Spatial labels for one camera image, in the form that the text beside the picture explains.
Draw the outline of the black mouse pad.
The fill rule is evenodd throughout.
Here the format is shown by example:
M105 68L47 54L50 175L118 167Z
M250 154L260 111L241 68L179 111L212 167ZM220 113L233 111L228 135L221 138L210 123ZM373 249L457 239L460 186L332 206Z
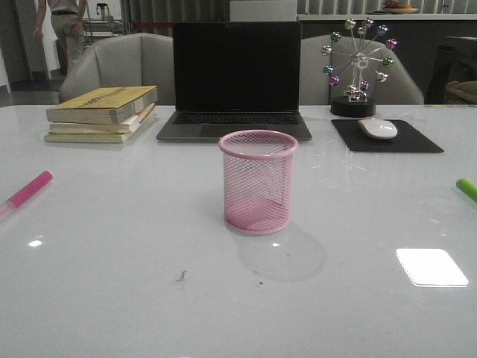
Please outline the black mouse pad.
M372 139L357 119L333 119L332 124L351 151L377 153L437 154L444 150L404 120L391 120L397 128L392 139Z

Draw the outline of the middle cream book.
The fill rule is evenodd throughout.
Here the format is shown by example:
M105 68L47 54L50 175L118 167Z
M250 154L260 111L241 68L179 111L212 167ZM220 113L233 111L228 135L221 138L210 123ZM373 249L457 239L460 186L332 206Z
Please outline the middle cream book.
M50 132L53 134L132 134L148 120L155 107L155 104L150 104L118 124L51 122Z

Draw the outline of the pink mesh pen holder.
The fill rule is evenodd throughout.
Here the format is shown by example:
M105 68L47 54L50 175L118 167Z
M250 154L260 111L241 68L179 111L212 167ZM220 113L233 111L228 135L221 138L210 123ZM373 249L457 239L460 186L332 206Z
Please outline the pink mesh pen holder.
M298 141L271 130L219 139L224 164L224 218L242 233L276 233L290 221L291 174Z

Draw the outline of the pink highlighter pen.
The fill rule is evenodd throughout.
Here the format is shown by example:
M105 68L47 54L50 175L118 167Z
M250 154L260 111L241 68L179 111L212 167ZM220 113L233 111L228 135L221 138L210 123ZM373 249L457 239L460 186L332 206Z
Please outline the pink highlighter pen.
M1 221L3 222L52 179L53 174L50 171L44 171L8 198L1 204Z

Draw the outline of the fruit bowl on counter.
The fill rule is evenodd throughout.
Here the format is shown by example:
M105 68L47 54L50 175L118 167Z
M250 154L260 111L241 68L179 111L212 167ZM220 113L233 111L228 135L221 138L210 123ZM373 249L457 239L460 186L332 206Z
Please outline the fruit bowl on counter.
M418 11L418 8L412 4L404 4L396 0L385 0L383 2L383 9L391 14L410 14Z

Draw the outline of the green highlighter pen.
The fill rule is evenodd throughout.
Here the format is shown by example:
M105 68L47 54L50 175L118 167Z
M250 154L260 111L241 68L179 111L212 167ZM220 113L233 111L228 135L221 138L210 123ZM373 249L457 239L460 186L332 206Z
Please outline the green highlighter pen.
M472 181L461 178L456 181L455 186L472 201L477 202L477 187Z

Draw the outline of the ferris wheel desk ornament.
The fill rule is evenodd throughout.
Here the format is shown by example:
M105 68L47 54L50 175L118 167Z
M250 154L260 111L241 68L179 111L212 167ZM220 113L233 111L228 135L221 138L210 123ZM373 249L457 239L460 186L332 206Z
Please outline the ferris wheel desk ornament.
M371 82L366 72L375 75L375 81L384 83L389 78L385 71L391 68L395 59L383 54L384 50L394 49L398 41L387 39L373 47L373 40L366 38L373 29L374 20L366 17L363 20L347 19L344 28L350 32L345 37L339 31L329 35L329 44L323 45L321 54L324 57L336 55L338 59L323 67L322 72L328 77L331 88L342 85L342 94L331 99L330 110L333 114L350 118L371 117L376 112L376 104L370 95Z

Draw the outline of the cream book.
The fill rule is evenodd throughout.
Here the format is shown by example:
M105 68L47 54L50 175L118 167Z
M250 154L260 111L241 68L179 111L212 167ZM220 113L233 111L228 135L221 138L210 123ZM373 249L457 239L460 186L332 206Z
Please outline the cream book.
M148 117L148 120L154 116L153 113ZM44 134L43 139L52 143L122 144L131 138L148 120L132 134L53 134L49 131Z
M155 104L150 104L118 124L51 122L50 132L53 134L132 134L148 120L155 107Z

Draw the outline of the top yellow book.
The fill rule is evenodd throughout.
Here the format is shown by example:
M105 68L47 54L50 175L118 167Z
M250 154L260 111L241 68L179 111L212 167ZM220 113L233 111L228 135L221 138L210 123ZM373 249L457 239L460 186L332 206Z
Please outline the top yellow book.
M46 110L50 122L117 124L157 101L156 86L102 87Z

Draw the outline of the bottom cream book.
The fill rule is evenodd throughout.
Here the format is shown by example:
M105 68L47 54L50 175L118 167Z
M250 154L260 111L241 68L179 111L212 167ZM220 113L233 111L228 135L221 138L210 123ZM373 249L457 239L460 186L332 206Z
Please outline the bottom cream book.
M148 120L154 116L153 113L148 117ZM53 134L49 131L44 134L43 139L52 143L122 144L131 138L148 120L132 134Z

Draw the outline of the grey laptop computer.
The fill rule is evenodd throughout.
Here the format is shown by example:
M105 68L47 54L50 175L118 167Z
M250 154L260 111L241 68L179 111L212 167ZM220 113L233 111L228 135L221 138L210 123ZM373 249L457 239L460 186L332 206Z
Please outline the grey laptop computer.
M180 22L173 45L175 111L157 140L216 142L250 129L312 138L299 112L299 22Z

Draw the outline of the white computer mouse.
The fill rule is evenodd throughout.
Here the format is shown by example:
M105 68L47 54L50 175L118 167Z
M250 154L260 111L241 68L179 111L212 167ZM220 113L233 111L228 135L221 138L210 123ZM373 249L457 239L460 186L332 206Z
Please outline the white computer mouse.
M360 119L358 126L371 139L393 139L398 134L396 126L391 121L384 119Z

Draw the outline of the person in background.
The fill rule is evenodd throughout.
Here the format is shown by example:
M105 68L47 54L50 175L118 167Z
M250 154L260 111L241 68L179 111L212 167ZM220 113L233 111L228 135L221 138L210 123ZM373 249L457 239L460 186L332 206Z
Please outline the person in background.
M47 7L51 12L51 25L67 58L67 75L75 68L83 54L83 16L86 0L39 0L34 38L43 37L42 25Z

